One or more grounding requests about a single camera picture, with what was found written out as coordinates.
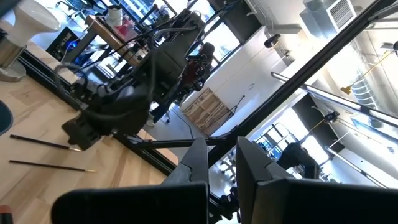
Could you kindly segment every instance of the pipe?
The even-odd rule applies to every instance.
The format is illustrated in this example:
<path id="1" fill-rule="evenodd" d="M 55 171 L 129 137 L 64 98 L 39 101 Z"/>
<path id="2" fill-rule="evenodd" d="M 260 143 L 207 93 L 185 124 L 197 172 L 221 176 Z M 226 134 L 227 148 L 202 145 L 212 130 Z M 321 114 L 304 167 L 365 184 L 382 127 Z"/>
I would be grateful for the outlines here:
<path id="1" fill-rule="evenodd" d="M 289 78 L 287 78 L 281 74 L 278 74 L 276 72 L 271 72 L 271 76 L 278 80 L 281 80 L 283 82 L 287 82 L 289 80 Z M 307 93 L 311 93 L 313 96 L 315 96 L 319 99 L 325 100 L 329 103 L 336 104 L 336 105 L 338 105 L 344 109 L 347 109 L 347 110 L 357 111 L 361 114 L 368 116 L 369 118 L 371 118 L 373 120 L 377 120 L 381 123 L 388 124 L 388 125 L 392 126 L 393 128 L 398 128 L 398 118 L 396 118 L 394 116 L 385 114 L 383 112 L 380 112 L 378 110 L 372 109 L 367 106 L 360 105 L 357 102 L 347 100 L 346 98 L 336 96 L 334 94 L 325 92 L 323 90 L 320 90 L 318 88 L 312 87 L 307 84 L 302 85 L 300 88 L 302 90 L 306 91 Z"/>
<path id="2" fill-rule="evenodd" d="M 367 172 L 361 170 L 359 167 L 357 167 L 356 165 L 354 165 L 353 163 L 351 163 L 350 161 L 348 161 L 346 158 L 344 158 L 343 156 L 339 155 L 337 152 L 331 150 L 329 147 L 325 147 L 325 149 L 332 153 L 334 156 L 336 156 L 337 158 L 341 159 L 343 162 L 345 162 L 347 165 L 349 165 L 350 167 L 352 167 L 354 170 L 356 170 L 357 172 L 359 172 L 361 175 L 363 175 L 364 177 L 366 177 L 367 179 L 369 179 L 371 182 L 373 182 L 374 184 L 376 184 L 379 187 L 388 189 L 387 186 L 385 186 L 384 184 L 380 183 L 379 181 L 377 181 L 374 177 L 372 177 L 371 175 L 369 175 Z"/>

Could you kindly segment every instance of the office chair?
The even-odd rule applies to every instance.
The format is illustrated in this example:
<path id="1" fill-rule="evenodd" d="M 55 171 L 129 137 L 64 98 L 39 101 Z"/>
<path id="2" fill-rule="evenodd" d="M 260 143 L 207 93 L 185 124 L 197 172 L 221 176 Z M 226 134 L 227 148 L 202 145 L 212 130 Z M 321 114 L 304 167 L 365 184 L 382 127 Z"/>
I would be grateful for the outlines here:
<path id="1" fill-rule="evenodd" d="M 99 11 L 105 11 L 106 10 L 106 6 L 104 6 L 101 2 L 96 2 L 95 0 L 78 0 L 81 3 L 81 7 L 77 8 L 75 6 L 73 6 L 71 3 L 66 2 L 66 1 L 59 1 L 56 3 L 55 7 L 58 7 L 61 3 L 68 6 L 68 10 L 73 9 L 75 12 L 68 15 L 68 18 L 72 18 L 76 17 L 78 15 L 81 15 L 82 18 L 85 18 L 85 13 L 87 11 L 94 11 L 94 7 L 98 8 Z"/>
<path id="2" fill-rule="evenodd" d="M 230 175 L 230 179 L 231 179 L 231 181 L 232 181 L 232 183 L 233 184 L 235 184 L 236 183 L 236 172 L 235 172 L 235 169 L 236 169 L 236 161 L 235 161 L 235 149 L 234 150 L 232 150 L 230 153 L 228 153 L 228 155 L 227 155 L 227 157 L 224 159 L 224 160 L 222 160 L 221 162 L 220 162 L 220 164 L 221 165 L 226 165 L 227 166 L 227 168 L 226 169 L 224 169 L 224 170 L 221 170 L 221 173 L 222 174 L 225 174 L 227 171 L 231 171 L 231 175 Z"/>

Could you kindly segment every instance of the chopstick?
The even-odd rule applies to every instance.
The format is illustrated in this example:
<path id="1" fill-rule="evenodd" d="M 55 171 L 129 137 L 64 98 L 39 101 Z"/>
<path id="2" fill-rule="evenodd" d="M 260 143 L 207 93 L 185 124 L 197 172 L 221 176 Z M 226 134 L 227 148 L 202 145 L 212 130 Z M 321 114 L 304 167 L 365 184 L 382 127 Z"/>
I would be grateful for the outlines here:
<path id="1" fill-rule="evenodd" d="M 34 142 L 34 143 L 39 143 L 39 144 L 43 144 L 46 146 L 52 146 L 52 147 L 56 147 L 59 149 L 66 149 L 66 150 L 72 150 L 72 151 L 76 151 L 76 152 L 81 152 L 80 149 L 76 149 L 74 147 L 69 147 L 69 146 L 63 146 L 60 144 L 55 144 L 55 143 L 51 143 L 51 142 L 45 142 L 45 141 L 41 141 L 41 140 L 37 140 L 37 139 L 31 139 L 31 138 L 27 138 L 24 136 L 18 136 L 15 134 L 10 134 L 10 138 L 14 138 L 14 139 L 19 139 L 19 140 L 23 140 L 23 141 L 29 141 L 29 142 Z"/>
<path id="2" fill-rule="evenodd" d="M 73 170 L 73 171 L 80 171 L 80 172 L 96 172 L 95 170 L 86 170 L 86 169 L 79 169 L 79 168 L 74 168 L 74 167 L 65 167 L 65 166 L 56 166 L 56 165 L 50 165 L 50 164 L 39 164 L 35 162 L 25 162 L 25 161 L 15 161 L 15 160 L 10 160 L 10 163 L 14 164 L 24 164 L 24 165 L 32 165 L 32 166 L 41 166 L 41 167 L 48 167 L 48 168 L 56 168 L 56 169 L 65 169 L 65 170 Z"/>

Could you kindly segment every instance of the wooden table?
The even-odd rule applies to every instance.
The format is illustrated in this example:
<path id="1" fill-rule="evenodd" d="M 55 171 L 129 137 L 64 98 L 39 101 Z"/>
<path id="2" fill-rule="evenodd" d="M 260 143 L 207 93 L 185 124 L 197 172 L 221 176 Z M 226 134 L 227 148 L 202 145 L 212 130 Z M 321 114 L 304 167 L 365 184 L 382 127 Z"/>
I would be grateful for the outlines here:
<path id="1" fill-rule="evenodd" d="M 9 24 L 0 26 L 7 30 Z M 32 42 L 27 49 L 49 67 L 58 64 Z M 70 82 L 76 80 L 72 72 L 66 71 L 62 76 Z M 0 136 L 0 205 L 11 207 L 15 223 L 50 223 L 53 202 L 73 189 L 152 185 L 165 179 L 155 167 L 111 137 L 103 138 L 85 152 L 11 139 L 10 134 L 18 134 L 67 144 L 68 136 L 61 125 L 76 116 L 75 110 L 30 77 L 18 83 L 0 82 L 0 100 L 14 116 L 12 128 Z M 152 138 L 145 131 L 139 135 Z M 177 156 L 168 149 L 159 151 L 178 163 Z M 10 164 L 10 159 L 93 169 L 97 173 Z"/>
<path id="2" fill-rule="evenodd" d="M 79 44 L 69 54 L 67 54 L 65 57 L 65 62 L 73 62 L 97 35 L 100 36 L 113 50 L 117 50 L 124 44 L 124 42 L 120 41 L 120 37 L 116 36 L 117 34 L 112 33 L 97 18 L 94 16 L 87 16 L 86 24 L 90 25 L 91 23 L 93 25 L 91 25 L 90 29 L 88 29 L 88 33 L 84 36 L 84 38 L 82 38 Z M 129 47 L 125 46 L 118 50 L 118 54 L 123 55 L 123 59 L 126 60 L 129 65 L 139 65 L 139 59 L 134 56 L 131 51 L 128 51 L 128 49 Z"/>

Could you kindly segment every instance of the white wall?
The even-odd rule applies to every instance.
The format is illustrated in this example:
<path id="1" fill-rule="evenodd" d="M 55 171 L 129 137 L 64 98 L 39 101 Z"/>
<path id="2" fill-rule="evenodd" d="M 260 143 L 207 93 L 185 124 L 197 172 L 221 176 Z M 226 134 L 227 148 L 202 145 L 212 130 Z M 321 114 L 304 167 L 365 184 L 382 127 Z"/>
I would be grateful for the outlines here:
<path id="1" fill-rule="evenodd" d="M 338 96 L 347 97 L 341 93 L 341 91 L 339 91 L 339 87 L 336 86 L 335 82 L 329 75 L 323 75 L 320 77 L 317 82 L 314 83 L 314 86 L 327 92 L 334 93 Z M 343 121 L 346 121 L 354 126 L 351 121 L 351 116 L 353 114 L 351 114 L 350 111 L 346 111 L 336 105 L 326 104 L 324 101 L 317 98 L 313 98 L 313 100 L 315 104 L 322 110 L 323 115 L 326 115 L 328 110 L 337 111 L 340 113 L 339 119 L 342 119 Z M 348 131 L 351 131 L 351 129 L 340 123 L 332 124 L 331 127 L 338 138 L 345 135 Z M 390 154 L 388 154 L 386 148 L 371 140 L 367 140 L 360 134 L 356 136 L 355 133 L 355 131 L 352 131 L 350 134 L 344 137 L 341 140 L 342 144 L 346 148 L 350 149 L 350 151 L 362 157 L 365 161 L 368 161 L 372 165 L 383 170 L 393 178 L 398 179 L 397 166 L 394 165 L 394 160 L 391 156 L 389 156 Z"/>
<path id="2" fill-rule="evenodd" d="M 352 167 L 337 157 L 331 161 L 328 161 L 324 165 L 324 169 L 340 180 L 342 184 L 377 187 L 376 184 L 361 175 L 359 172 L 356 172 Z"/>
<path id="3" fill-rule="evenodd" d="M 271 77 L 271 68 L 283 71 L 286 66 L 275 50 L 264 47 L 265 40 L 262 27 L 205 83 L 205 88 L 210 88 L 228 108 L 235 106 L 243 95 L 246 96 L 236 114 L 214 136 L 230 131 L 282 85 Z M 191 105 L 203 91 L 187 99 L 181 110 Z"/>

